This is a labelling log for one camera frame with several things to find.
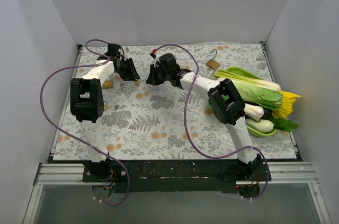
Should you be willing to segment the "large brass padlock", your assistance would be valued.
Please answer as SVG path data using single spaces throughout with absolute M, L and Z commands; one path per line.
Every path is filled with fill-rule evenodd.
M 113 77 L 109 76 L 102 84 L 102 89 L 112 89 L 112 88 L 114 88 Z

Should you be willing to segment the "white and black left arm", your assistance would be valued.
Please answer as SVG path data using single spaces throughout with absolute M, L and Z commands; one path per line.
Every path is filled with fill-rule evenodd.
M 110 180 L 114 174 L 107 160 L 101 122 L 104 112 L 102 86 L 113 73 L 125 81 L 140 81 L 133 60 L 126 57 L 120 45 L 109 43 L 107 52 L 97 59 L 96 66 L 70 82 L 70 111 L 82 127 L 84 141 L 91 149 L 87 168 L 102 182 Z

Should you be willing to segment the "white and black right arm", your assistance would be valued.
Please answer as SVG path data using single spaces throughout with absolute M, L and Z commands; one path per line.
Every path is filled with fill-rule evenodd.
M 146 80 L 149 85 L 160 85 L 170 82 L 172 86 L 187 90 L 188 94 L 195 92 L 207 98 L 214 116 L 224 124 L 236 147 L 240 175 L 245 180 L 252 180 L 263 165 L 263 157 L 253 148 L 253 142 L 245 123 L 245 102 L 241 98 L 233 82 L 222 81 L 197 76 L 189 69 L 180 68 L 173 54 L 166 53 L 154 59 L 150 65 L 150 73 Z

